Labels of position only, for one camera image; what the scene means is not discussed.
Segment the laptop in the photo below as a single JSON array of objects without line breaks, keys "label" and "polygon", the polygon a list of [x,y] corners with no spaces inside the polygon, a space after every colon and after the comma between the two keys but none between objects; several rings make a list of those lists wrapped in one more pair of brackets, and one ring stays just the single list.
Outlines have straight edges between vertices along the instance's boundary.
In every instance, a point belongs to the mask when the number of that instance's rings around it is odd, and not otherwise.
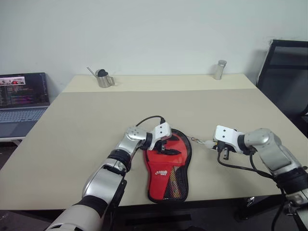
[{"label": "laptop", "polygon": [[49,105],[45,73],[0,75],[0,138],[26,136]]}]

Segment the table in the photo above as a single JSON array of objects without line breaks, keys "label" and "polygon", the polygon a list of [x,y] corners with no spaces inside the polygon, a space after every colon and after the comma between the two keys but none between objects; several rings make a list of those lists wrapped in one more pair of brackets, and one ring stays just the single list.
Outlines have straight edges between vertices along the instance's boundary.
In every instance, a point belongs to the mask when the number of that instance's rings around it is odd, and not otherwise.
[{"label": "table", "polygon": [[[252,131],[269,128],[303,164],[307,138],[243,74],[212,76],[115,76],[101,89],[91,76],[76,76],[54,100],[0,171],[0,209],[60,209],[81,198],[87,178],[122,139],[129,126],[161,115],[176,129],[212,139],[216,125]],[[143,124],[152,129],[158,120]],[[279,194],[256,173],[219,165],[217,154],[192,143],[187,201]],[[249,166],[247,156],[230,164]],[[266,170],[255,157],[256,166]],[[142,152],[132,161],[120,206],[152,204]]]}]

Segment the laptop keyboard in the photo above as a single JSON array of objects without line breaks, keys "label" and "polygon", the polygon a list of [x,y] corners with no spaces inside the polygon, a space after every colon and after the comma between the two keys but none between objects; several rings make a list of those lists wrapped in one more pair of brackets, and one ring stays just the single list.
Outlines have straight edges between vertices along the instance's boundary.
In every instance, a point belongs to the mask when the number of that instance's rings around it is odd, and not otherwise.
[{"label": "laptop keyboard", "polygon": [[0,112],[0,123],[38,121],[46,109]]}]

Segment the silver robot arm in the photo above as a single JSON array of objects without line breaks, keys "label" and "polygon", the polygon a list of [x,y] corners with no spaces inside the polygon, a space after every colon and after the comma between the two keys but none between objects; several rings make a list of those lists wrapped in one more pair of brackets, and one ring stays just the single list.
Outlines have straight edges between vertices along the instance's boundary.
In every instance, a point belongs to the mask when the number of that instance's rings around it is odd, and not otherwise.
[{"label": "silver robot arm", "polygon": [[99,231],[109,207],[117,207],[126,186],[124,177],[130,170],[136,151],[152,150],[158,140],[172,136],[165,122],[146,132],[139,127],[128,128],[123,140],[111,151],[86,182],[82,199],[65,210],[47,231]]},{"label": "silver robot arm", "polygon": [[218,125],[214,141],[230,145],[237,153],[257,151],[273,180],[286,192],[287,200],[294,206],[308,204],[308,173],[272,131],[260,128],[244,134]]}]

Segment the printed logo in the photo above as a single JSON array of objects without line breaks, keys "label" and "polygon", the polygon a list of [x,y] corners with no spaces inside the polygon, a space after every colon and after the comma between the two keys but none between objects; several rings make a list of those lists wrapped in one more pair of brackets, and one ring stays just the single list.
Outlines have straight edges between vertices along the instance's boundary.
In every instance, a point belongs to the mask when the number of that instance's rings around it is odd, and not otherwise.
[{"label": "printed logo", "polygon": [[167,175],[167,170],[163,170],[163,171],[156,171],[155,175],[161,175],[161,176],[165,176]]}]

